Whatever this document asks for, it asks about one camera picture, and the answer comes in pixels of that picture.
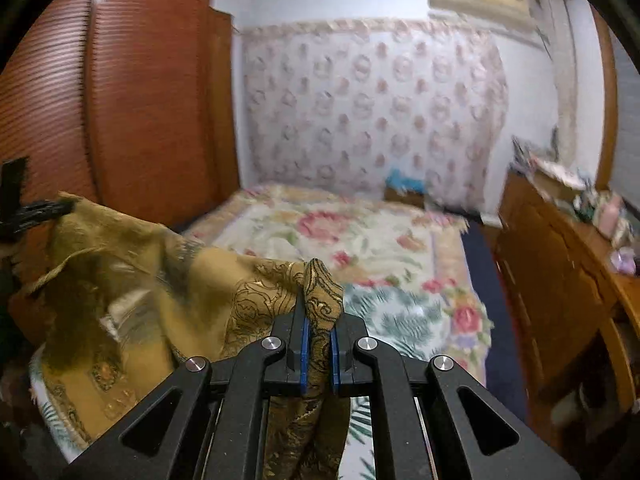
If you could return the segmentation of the golden brown patterned shirt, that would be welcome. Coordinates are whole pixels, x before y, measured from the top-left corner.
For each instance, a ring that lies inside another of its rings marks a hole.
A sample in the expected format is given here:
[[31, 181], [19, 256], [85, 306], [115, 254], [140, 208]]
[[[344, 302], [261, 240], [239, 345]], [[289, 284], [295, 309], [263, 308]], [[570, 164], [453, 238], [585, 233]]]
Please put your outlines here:
[[34, 284], [53, 312], [29, 365], [40, 414], [74, 460], [192, 356], [221, 361], [301, 301], [310, 323], [306, 393], [271, 403], [267, 479], [333, 479], [349, 404], [329, 392], [330, 333], [343, 291], [318, 259], [208, 247], [82, 197], [55, 223], [51, 269]]

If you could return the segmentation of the palm leaf print cloth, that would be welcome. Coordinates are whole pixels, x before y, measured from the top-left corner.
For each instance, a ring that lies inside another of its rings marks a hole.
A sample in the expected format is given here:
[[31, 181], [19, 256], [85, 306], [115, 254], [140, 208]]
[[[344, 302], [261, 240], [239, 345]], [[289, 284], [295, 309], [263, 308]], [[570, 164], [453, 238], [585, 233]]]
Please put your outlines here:
[[[431, 292], [407, 292], [394, 286], [346, 284], [343, 307], [366, 324], [368, 334], [403, 356], [428, 361], [446, 347], [450, 333], [446, 301]], [[338, 468], [341, 479], [374, 479], [370, 400], [350, 400], [348, 434]]]

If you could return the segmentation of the floral bedspread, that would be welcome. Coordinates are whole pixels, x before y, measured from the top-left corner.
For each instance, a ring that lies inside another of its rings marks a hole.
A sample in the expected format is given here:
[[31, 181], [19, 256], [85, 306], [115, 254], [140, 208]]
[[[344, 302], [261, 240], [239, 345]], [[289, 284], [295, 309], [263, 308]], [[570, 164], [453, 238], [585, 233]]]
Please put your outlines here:
[[440, 353], [484, 382], [492, 323], [466, 264], [461, 235], [468, 229], [468, 220], [451, 214], [267, 184], [235, 193], [184, 234], [246, 256], [319, 259], [343, 289], [356, 284], [439, 294], [450, 322]]

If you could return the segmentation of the dark blue bed sheet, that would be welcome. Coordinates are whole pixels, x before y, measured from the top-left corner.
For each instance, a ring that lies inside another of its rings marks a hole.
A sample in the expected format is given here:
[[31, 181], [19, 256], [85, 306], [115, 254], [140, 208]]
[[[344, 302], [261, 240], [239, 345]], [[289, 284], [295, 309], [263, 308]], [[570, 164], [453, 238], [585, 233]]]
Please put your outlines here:
[[512, 318], [500, 275], [483, 233], [480, 218], [466, 218], [469, 229], [461, 235], [472, 286], [494, 326], [485, 361], [487, 389], [514, 415], [527, 422], [527, 398]]

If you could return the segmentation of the red-brown louvered wardrobe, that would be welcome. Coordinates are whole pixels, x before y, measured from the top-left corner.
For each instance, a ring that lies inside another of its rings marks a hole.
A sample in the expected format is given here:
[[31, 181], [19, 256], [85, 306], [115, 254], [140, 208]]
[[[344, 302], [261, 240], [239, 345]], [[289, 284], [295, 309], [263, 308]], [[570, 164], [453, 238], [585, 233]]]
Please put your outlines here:
[[1, 75], [25, 202], [67, 192], [187, 226], [240, 186], [232, 18], [212, 0], [53, 0]]

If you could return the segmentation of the blue item at headboard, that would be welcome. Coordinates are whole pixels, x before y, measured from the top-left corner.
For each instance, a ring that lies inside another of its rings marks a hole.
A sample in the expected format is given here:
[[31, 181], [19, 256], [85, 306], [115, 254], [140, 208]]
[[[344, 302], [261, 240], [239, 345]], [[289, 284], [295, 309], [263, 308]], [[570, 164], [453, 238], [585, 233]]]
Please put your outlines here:
[[413, 179], [406, 176], [402, 171], [395, 168], [386, 178], [385, 184], [388, 188], [399, 195], [424, 194], [424, 183], [420, 179]]

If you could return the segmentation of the brown wooden sideboard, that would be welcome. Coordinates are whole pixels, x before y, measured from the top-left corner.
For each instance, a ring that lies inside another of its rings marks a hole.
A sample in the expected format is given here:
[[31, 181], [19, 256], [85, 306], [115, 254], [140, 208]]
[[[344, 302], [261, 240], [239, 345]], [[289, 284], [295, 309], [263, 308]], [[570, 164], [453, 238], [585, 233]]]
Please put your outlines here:
[[498, 268], [523, 361], [529, 419], [554, 448], [591, 440], [639, 409], [639, 281], [612, 248], [510, 171], [499, 208]]

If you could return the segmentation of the beige tied window curtain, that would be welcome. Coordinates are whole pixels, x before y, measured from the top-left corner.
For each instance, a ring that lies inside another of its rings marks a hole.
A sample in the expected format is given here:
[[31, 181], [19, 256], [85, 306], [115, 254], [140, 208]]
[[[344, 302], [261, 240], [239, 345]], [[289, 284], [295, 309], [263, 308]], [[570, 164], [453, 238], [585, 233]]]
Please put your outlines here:
[[570, 166], [575, 161], [577, 150], [577, 65], [572, 26], [564, 0], [540, 2], [544, 5], [558, 95], [558, 161]]

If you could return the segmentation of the pink bottle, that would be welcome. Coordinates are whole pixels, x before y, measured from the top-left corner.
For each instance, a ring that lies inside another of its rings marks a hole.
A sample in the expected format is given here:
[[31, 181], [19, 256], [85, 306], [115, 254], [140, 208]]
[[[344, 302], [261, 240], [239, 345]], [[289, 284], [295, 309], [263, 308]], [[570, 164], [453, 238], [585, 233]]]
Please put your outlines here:
[[623, 199], [618, 194], [612, 193], [600, 208], [597, 229], [607, 240], [610, 240], [614, 234], [623, 204]]

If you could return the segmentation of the grey window roller blind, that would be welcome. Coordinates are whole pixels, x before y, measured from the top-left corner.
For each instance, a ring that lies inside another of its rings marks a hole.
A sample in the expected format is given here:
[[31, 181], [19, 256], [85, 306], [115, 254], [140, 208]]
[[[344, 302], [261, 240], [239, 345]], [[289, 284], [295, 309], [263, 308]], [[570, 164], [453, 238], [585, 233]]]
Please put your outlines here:
[[612, 39], [617, 84], [617, 133], [611, 188], [639, 209], [640, 77], [622, 44]]

